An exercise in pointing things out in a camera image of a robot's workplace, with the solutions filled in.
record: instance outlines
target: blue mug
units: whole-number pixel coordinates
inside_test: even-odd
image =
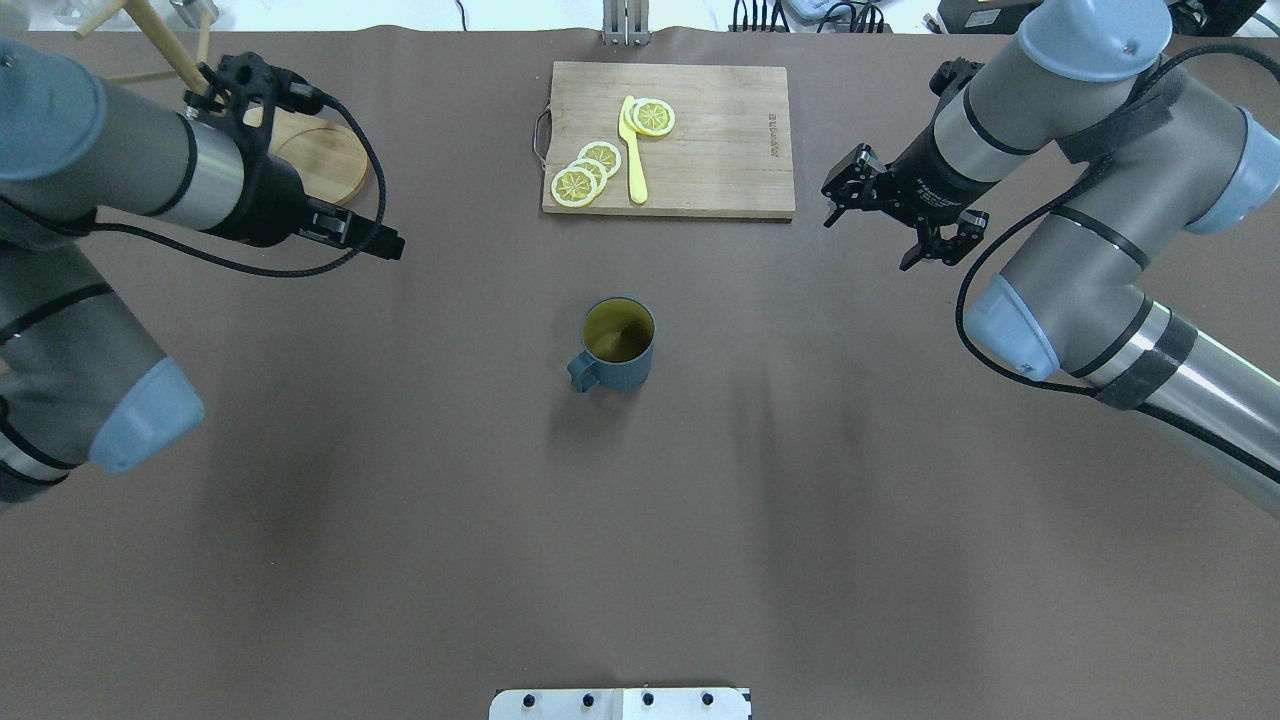
[[[653,364],[653,313],[640,301],[607,297],[596,302],[582,322],[585,350],[568,364],[573,389],[639,387]]]

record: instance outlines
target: yellow knife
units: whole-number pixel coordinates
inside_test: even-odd
[[[622,101],[622,110],[618,113],[618,137],[627,143],[627,188],[631,191],[631,201],[644,205],[649,200],[649,186],[644,182],[644,168],[640,167],[640,143],[636,141],[636,131],[627,124],[627,110],[635,102],[634,95],[627,95]]]

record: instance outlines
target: light blue joint cap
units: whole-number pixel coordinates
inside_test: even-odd
[[[1245,123],[1240,161],[1217,202],[1187,225],[1188,232],[1213,234],[1225,231],[1257,210],[1280,187],[1280,140],[1258,124],[1252,113],[1244,108],[1240,111]]]
[[[124,393],[97,430],[88,459],[123,473],[178,439],[205,419],[205,404],[173,357],[156,363]]]
[[[1172,33],[1164,0],[1048,0],[1023,20],[1018,44],[1051,73],[1115,82],[1149,68]]]
[[[68,168],[93,147],[105,123],[106,92],[92,73],[0,37],[0,181]]]
[[[1033,380],[1043,380],[1061,368],[1036,315],[1004,275],[996,275],[965,311],[964,327],[973,340]]]

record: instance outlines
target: brown table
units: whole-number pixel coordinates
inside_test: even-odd
[[[160,67],[141,36],[28,40]],[[1280,527],[1137,418],[979,366],[960,270],[897,272],[906,228],[820,227],[828,168],[892,156],[937,64],[1001,42],[215,37],[357,113],[410,246],[287,282],[83,243],[209,415],[5,514],[0,715],[465,720],[498,688],[731,683],[767,720],[1272,716]],[[786,65],[796,220],[544,215],[557,59]],[[1197,72],[1280,127],[1261,70]],[[996,228],[1070,182],[1055,155],[982,202]],[[1144,281],[1272,373],[1277,222],[1188,237]],[[580,397],[577,324],[618,292],[657,315],[653,375]]]

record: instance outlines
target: lemon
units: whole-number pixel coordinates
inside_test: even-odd
[[[676,110],[657,97],[639,97],[631,104],[627,124],[639,133],[662,137],[676,127]]]
[[[599,195],[604,191],[604,186],[609,182],[609,169],[604,167],[604,163],[591,159],[591,158],[579,158],[570,163],[571,168],[586,168],[590,170],[591,177],[595,178],[595,193]]]
[[[600,183],[591,170],[570,165],[552,178],[552,197],[566,208],[581,208],[595,200]]]
[[[603,140],[596,142],[589,142],[582,150],[579,151],[577,156],[580,159],[590,158],[604,165],[605,172],[612,178],[618,174],[618,168],[622,167],[622,152],[612,142],[604,142]]]

